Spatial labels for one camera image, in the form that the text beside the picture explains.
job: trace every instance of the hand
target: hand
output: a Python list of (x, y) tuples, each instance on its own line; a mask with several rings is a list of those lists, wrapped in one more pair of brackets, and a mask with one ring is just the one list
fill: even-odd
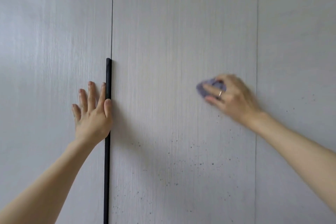
[(207, 96), (205, 100), (217, 106), (233, 120), (249, 126), (250, 120), (261, 112), (256, 98), (245, 85), (245, 83), (232, 74), (222, 74), (216, 77), (226, 86), (226, 91), (222, 92), (220, 99), (217, 99), (221, 90), (208, 84), (204, 84), (204, 89), (213, 96)]
[(88, 82), (89, 96), (83, 89), (79, 90), (80, 108), (72, 105), (75, 118), (76, 140), (83, 140), (96, 146), (109, 134), (112, 127), (112, 102), (105, 100), (106, 84), (101, 85), (99, 101), (96, 107), (96, 87)]

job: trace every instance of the skin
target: skin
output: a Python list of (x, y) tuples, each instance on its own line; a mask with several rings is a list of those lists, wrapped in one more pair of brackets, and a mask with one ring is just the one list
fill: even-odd
[[(233, 120), (251, 129), (273, 146), (305, 183), (336, 212), (336, 154), (284, 127), (261, 110), (241, 79), (223, 74), (216, 78), (226, 91), (203, 85), (212, 96), (206, 101)], [(88, 83), (89, 95), (79, 90), (80, 107), (72, 106), (76, 136), (59, 159), (30, 187), (0, 212), (1, 224), (55, 223), (82, 164), (110, 132), (111, 100), (105, 100), (105, 84), (95, 105), (95, 85)]]

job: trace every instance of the long black vertical handle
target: long black vertical handle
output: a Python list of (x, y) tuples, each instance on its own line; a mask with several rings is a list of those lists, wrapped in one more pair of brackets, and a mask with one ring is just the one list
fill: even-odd
[[(111, 99), (112, 88), (112, 60), (106, 59), (106, 99)], [(110, 196), (110, 147), (111, 133), (105, 138), (105, 166), (104, 166), (104, 224), (109, 224), (109, 196)]]

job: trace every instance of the person's left hand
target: person's left hand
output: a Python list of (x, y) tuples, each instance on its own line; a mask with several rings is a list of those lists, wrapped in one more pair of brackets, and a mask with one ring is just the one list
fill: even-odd
[(96, 107), (96, 87), (94, 82), (88, 82), (89, 95), (84, 89), (79, 90), (80, 108), (72, 105), (75, 118), (76, 140), (93, 146), (108, 136), (112, 127), (112, 102), (105, 100), (106, 84), (103, 82), (100, 97)]

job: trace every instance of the gray microfiber cloth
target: gray microfiber cloth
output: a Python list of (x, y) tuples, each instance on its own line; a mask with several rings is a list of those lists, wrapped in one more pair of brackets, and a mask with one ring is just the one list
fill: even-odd
[(209, 85), (212, 85), (216, 88), (219, 88), (220, 90), (222, 91), (225, 91), (226, 90), (226, 86), (224, 83), (222, 82), (218, 82), (216, 81), (215, 78), (212, 78), (212, 79), (209, 79), (209, 80), (206, 80), (206, 81), (203, 81), (203, 82), (200, 82), (199, 84), (197, 84), (196, 86), (196, 89), (197, 89), (197, 92), (203, 97), (205, 98), (206, 96), (210, 96), (211, 94), (208, 93), (204, 88), (203, 88), (203, 84), (209, 84)]

